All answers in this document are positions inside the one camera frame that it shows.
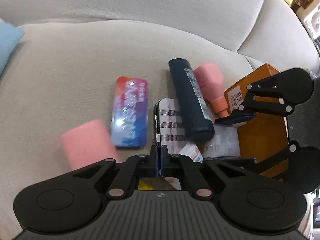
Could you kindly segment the plaid checkered box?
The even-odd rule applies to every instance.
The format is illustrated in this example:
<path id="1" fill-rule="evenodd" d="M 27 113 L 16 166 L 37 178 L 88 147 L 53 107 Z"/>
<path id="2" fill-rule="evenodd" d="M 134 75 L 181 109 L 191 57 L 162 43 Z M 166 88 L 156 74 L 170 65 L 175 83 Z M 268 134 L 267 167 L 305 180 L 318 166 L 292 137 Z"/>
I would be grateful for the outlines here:
<path id="1" fill-rule="evenodd" d="M 188 143 L 178 101 L 163 98 L 155 105 L 156 139 L 169 154 L 178 154 Z"/>

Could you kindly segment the dark blue spray can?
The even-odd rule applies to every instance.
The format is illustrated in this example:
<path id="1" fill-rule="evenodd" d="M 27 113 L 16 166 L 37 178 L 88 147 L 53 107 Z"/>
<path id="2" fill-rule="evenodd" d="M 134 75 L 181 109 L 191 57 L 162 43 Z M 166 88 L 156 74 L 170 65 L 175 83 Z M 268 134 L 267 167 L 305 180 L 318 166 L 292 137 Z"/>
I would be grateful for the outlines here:
<path id="1" fill-rule="evenodd" d="M 194 142 L 207 142 L 213 138 L 215 130 L 191 65 L 182 58 L 171 59 L 168 64 L 180 106 L 185 136 Z"/>

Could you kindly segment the pink cylindrical bottle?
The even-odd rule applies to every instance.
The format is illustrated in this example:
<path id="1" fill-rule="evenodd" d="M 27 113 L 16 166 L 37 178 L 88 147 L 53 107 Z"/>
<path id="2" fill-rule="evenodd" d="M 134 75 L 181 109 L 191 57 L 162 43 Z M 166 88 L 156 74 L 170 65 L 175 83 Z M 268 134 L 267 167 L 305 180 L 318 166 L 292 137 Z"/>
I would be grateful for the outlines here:
<path id="1" fill-rule="evenodd" d="M 61 146 L 73 170 L 83 168 L 103 159 L 122 159 L 112 144 L 101 119 L 89 121 L 73 128 L 60 137 Z"/>

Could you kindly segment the red blue tin box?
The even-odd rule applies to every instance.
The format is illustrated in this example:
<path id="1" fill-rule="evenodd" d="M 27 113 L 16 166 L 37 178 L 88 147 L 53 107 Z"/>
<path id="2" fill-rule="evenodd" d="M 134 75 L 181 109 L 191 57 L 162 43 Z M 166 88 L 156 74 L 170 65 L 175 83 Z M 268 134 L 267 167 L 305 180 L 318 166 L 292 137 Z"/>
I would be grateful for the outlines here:
<path id="1" fill-rule="evenodd" d="M 116 80 L 111 139 L 119 148 L 140 148 L 147 143 L 148 84 L 121 76 Z"/>

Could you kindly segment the pink bottle orange nozzle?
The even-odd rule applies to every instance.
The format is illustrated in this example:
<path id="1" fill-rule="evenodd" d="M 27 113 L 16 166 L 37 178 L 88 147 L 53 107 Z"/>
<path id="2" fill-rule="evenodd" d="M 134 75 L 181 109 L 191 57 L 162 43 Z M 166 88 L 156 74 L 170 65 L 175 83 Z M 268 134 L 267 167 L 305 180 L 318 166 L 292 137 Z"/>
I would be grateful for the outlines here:
<path id="1" fill-rule="evenodd" d="M 228 103 L 224 96 L 224 78 L 218 66 L 205 63 L 194 70 L 203 97 L 211 104 L 213 112 L 220 118 L 229 116 Z"/>

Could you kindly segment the yellow small object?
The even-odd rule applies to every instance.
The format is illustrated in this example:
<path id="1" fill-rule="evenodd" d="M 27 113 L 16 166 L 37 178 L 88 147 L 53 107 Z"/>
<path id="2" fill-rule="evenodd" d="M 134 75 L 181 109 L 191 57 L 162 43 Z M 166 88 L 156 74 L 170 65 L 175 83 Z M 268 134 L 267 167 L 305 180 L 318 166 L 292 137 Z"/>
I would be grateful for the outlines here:
<path id="1" fill-rule="evenodd" d="M 138 183 L 138 190 L 153 191 L 154 187 L 149 178 L 141 178 Z"/>

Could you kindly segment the white paper packet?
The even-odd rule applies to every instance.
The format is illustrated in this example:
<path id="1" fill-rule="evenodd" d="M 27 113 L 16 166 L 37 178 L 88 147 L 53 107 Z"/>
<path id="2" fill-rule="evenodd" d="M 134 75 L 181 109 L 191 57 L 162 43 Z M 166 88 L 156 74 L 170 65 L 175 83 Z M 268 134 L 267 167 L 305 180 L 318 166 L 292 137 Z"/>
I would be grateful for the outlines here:
<path id="1" fill-rule="evenodd" d="M 188 156 L 196 163 L 201 163 L 203 161 L 203 156 L 199 148 L 193 142 L 188 142 L 184 148 L 180 150 L 179 155 Z"/>

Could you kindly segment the orange storage box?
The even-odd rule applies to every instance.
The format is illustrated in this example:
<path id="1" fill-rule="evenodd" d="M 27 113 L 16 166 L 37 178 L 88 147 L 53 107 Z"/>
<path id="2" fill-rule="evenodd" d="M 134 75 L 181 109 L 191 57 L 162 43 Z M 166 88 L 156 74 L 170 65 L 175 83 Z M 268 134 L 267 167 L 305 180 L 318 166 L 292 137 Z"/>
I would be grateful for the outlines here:
<path id="1" fill-rule="evenodd" d="M 229 87 L 224 92 L 228 112 L 239 108 L 240 103 L 244 101 L 247 85 L 278 73 L 276 68 L 266 63 Z M 284 117 L 257 113 L 253 119 L 236 126 L 240 157 L 254 158 L 257 161 L 256 164 L 245 166 L 245 169 L 269 178 L 287 170 L 289 161 L 285 153 L 273 160 L 265 161 L 288 147 Z"/>

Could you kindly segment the light blue pillow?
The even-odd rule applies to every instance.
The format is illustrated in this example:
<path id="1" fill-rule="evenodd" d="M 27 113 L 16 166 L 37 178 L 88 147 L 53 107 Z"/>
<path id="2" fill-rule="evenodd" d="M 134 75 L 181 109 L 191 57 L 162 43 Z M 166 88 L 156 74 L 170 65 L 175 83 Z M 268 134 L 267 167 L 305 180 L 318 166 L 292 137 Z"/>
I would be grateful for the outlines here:
<path id="1" fill-rule="evenodd" d="M 16 48 L 24 30 L 11 23 L 1 21 L 0 23 L 0 74 L 2 74 L 11 53 Z"/>

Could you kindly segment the white wall socket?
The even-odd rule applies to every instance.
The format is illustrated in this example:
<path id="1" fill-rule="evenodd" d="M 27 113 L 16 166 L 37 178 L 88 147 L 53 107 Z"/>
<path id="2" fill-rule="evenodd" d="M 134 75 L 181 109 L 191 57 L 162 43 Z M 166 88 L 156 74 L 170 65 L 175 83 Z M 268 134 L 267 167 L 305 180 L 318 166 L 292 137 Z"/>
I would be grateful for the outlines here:
<path id="1" fill-rule="evenodd" d="M 302 16 L 302 23 L 310 37 L 313 40 L 319 38 L 319 5 L 313 9 L 305 10 Z"/>

